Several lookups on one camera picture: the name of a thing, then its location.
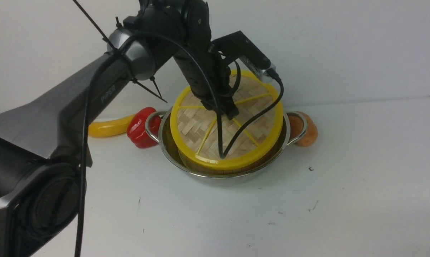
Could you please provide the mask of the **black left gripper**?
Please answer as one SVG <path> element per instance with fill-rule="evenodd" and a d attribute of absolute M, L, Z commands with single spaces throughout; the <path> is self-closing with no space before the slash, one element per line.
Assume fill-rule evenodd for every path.
<path fill-rule="evenodd" d="M 182 15 L 185 29 L 183 45 L 199 65 L 182 50 L 175 54 L 174 60 L 203 107 L 233 119 L 239 110 L 230 96 L 231 69 L 223 64 L 218 54 L 210 51 L 212 31 L 208 3 L 203 0 L 173 0 L 172 6 Z"/>

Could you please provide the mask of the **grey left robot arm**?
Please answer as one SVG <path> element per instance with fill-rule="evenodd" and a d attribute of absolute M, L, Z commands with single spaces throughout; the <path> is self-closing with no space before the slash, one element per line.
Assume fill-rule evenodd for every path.
<path fill-rule="evenodd" d="M 0 114 L 0 257 L 29 257 L 78 216 L 81 253 L 88 126 L 125 86 L 174 58 L 203 107 L 239 113 L 228 67 L 212 50 L 208 2 L 141 0 L 107 52 L 34 101 Z"/>

